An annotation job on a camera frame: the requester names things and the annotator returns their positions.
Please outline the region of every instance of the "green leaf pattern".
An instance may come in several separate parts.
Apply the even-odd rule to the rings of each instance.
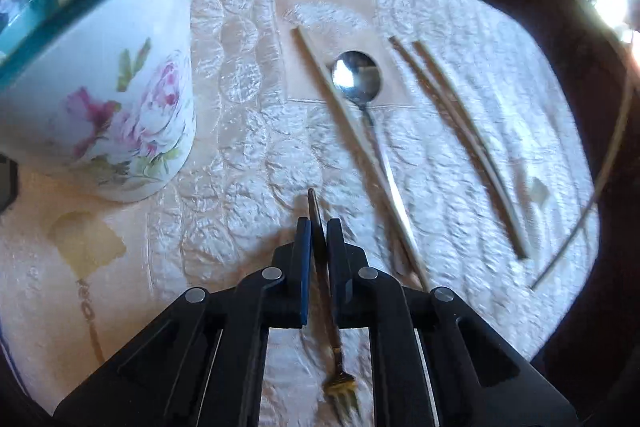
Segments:
[[[147,37],[145,43],[138,51],[136,61],[133,64],[131,64],[131,54],[129,50],[124,50],[120,54],[120,71],[118,73],[118,84],[116,86],[118,92],[125,92],[129,88],[133,77],[144,67],[146,58],[149,56],[149,51],[151,51],[151,39]]]
[[[89,160],[88,163],[76,166],[73,169],[75,174],[87,176],[97,182],[98,186],[115,183],[124,185],[129,176],[130,161],[112,164],[109,163],[106,155],[99,155]]]
[[[168,162],[171,160],[175,160],[179,158],[182,152],[180,151],[180,142],[182,138],[178,140],[171,149],[167,152],[161,152],[152,158],[148,165],[144,168],[143,173],[145,176],[151,176],[152,178],[157,178],[158,176],[162,176],[164,174],[169,174],[169,165]]]

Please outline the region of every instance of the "chopstick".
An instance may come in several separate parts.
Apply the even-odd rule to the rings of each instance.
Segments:
[[[351,136],[353,136],[354,140],[356,141],[360,152],[367,159],[366,163],[370,169],[370,173],[373,175],[374,179],[377,181],[378,185],[385,193],[385,198],[383,199],[385,200],[385,204],[389,212],[391,213],[391,216],[393,217],[394,224],[396,226],[396,229],[398,230],[398,235],[400,236],[400,239],[402,241],[402,245],[406,250],[413,270],[420,280],[422,289],[428,292],[430,290],[430,285],[427,279],[427,273],[424,268],[424,264],[422,263],[422,258],[420,257],[418,245],[415,242],[414,236],[411,231],[407,230],[407,228],[405,227],[404,223],[402,222],[401,216],[398,214],[398,210],[392,203],[393,195],[391,194],[391,189],[389,188],[388,182],[386,181],[384,172],[380,168],[380,165],[378,164],[375,156],[373,156],[370,147],[367,145],[367,139],[362,133],[361,127],[354,120],[353,116],[351,115],[351,111],[349,111],[349,108],[347,107],[342,95],[334,86],[334,81],[332,81],[332,78],[329,75],[329,70],[322,61],[322,58],[318,54],[318,51],[316,51],[313,43],[309,38],[308,33],[302,26],[298,26],[297,31],[304,47],[306,48],[306,51],[310,55],[311,59],[316,65],[316,69],[320,73],[320,77],[322,78],[324,87],[326,87],[326,90],[331,95],[331,99],[335,102],[335,107],[338,108],[338,111],[340,112],[342,119],[346,123],[346,127],[349,129]]]
[[[604,162],[602,163],[602,167],[600,168],[600,172],[598,173],[598,177],[596,178],[596,182],[593,187],[593,194],[580,213],[578,221],[570,230],[569,235],[566,236],[564,242],[562,243],[560,248],[558,248],[558,252],[551,258],[549,264],[546,265],[545,269],[542,270],[542,273],[540,273],[540,275],[536,277],[536,280],[530,286],[530,288],[534,291],[538,288],[538,286],[540,286],[540,283],[542,283],[543,280],[545,280],[545,278],[551,273],[551,270],[554,269],[554,266],[556,266],[556,264],[558,264],[558,262],[562,259],[562,257],[566,253],[567,248],[571,244],[572,240],[574,240],[574,237],[578,233],[578,230],[580,230],[585,220],[589,216],[591,208],[596,203],[596,201],[598,201],[598,198],[602,194],[602,191],[604,190],[604,187],[609,180],[611,169],[613,168],[613,164],[615,163],[618,152],[620,151],[620,145],[622,144],[622,139],[625,135],[626,122],[629,117],[629,111],[631,110],[631,102],[633,100],[634,93],[633,77],[633,66],[631,64],[628,64],[626,67],[625,86],[623,87],[620,109],[618,110],[618,118],[616,119],[616,125],[613,128],[613,134],[609,139],[607,154],[606,156],[604,156]]]
[[[518,222],[518,218],[515,214],[515,210],[513,208],[513,204],[509,199],[507,191],[504,186],[504,182],[500,178],[495,163],[490,158],[488,153],[488,149],[485,143],[482,141],[482,137],[478,131],[478,128],[473,124],[471,117],[468,112],[463,108],[462,103],[460,102],[459,97],[456,94],[456,91],[452,89],[452,83],[444,74],[444,72],[437,67],[435,61],[431,58],[430,54],[427,52],[426,48],[418,42],[415,44],[416,48],[420,51],[422,57],[427,57],[426,62],[428,65],[435,66],[435,70],[438,73],[438,76],[444,79],[443,84],[447,86],[452,93],[453,97],[455,97],[458,102],[458,107],[460,108],[460,112],[454,107],[453,103],[449,99],[449,97],[444,93],[442,86],[435,80],[430,78],[430,72],[425,72],[414,60],[414,58],[409,54],[406,48],[402,45],[396,37],[391,37],[389,39],[392,46],[398,51],[402,58],[409,64],[409,66],[414,70],[414,74],[418,77],[418,80],[425,86],[433,89],[437,99],[442,105],[445,107],[451,120],[456,124],[456,126],[460,129],[466,141],[469,143],[469,146],[473,150],[474,154],[478,158],[482,169],[484,170],[487,178],[491,186],[494,188],[495,193],[498,196],[498,200],[500,205],[504,211],[506,216],[506,225],[507,229],[511,235],[511,242],[513,244],[513,249],[520,259],[529,258],[528,251],[528,242],[524,238],[524,234],[522,233],[522,229],[520,228],[520,224]],[[470,126],[467,126],[465,120],[470,123]]]

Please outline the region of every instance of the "fork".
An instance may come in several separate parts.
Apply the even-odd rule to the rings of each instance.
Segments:
[[[340,425],[345,425],[346,421],[350,422],[353,410],[360,415],[360,407],[358,405],[358,397],[356,390],[358,384],[355,377],[345,372],[342,365],[342,344],[340,342],[340,331],[335,324],[334,316],[331,311],[331,295],[329,293],[329,283],[327,280],[327,255],[326,241],[324,239],[324,230],[322,229],[322,220],[320,218],[320,207],[318,205],[318,197],[316,191],[310,188],[308,190],[309,201],[309,218],[311,219],[311,237],[314,248],[314,263],[316,266],[316,276],[318,277],[318,287],[320,288],[320,300],[322,315],[324,315],[324,327],[329,344],[334,354],[334,373],[322,385],[324,395],[334,409],[335,415]]]

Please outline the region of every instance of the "white tablecloth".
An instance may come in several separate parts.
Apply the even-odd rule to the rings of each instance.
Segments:
[[[338,7],[342,15],[332,18],[326,6],[289,1],[305,14],[305,25],[325,35],[358,20],[357,6]],[[558,81],[533,38],[480,1],[373,0],[373,7],[363,24],[381,36],[412,100],[373,113],[431,282],[454,289],[530,358],[580,291],[598,245],[594,212],[553,276],[538,292],[528,289],[593,190]],[[98,366],[83,300],[91,302],[109,357],[190,285],[220,290],[266,266],[274,248],[291,240],[296,219],[307,215],[310,186],[318,188],[325,219],[340,217],[346,239],[364,248],[370,264],[391,272],[399,246],[355,149],[323,101],[287,94],[296,79],[286,77],[275,0],[193,0],[192,27],[198,130],[170,185],[146,201],[120,205],[25,168],[18,201],[0,217],[4,343],[26,389],[49,411]],[[508,185],[533,259],[516,260],[482,176],[386,44],[391,35],[422,39],[452,78]],[[539,182],[550,194],[544,204],[531,200]],[[86,291],[47,240],[50,223],[73,210],[97,215],[127,247],[87,278]],[[262,425],[334,422],[319,385],[330,354],[315,293],[311,307],[302,331],[271,332]],[[367,332],[342,336],[370,425]]]

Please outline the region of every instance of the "beige napkin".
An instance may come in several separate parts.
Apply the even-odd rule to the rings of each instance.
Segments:
[[[382,72],[383,85],[371,105],[413,105],[386,42],[377,32],[375,0],[275,0],[275,11],[288,100],[324,100],[314,66],[293,31],[301,25],[322,52],[328,67],[340,53],[349,50],[373,58]]]

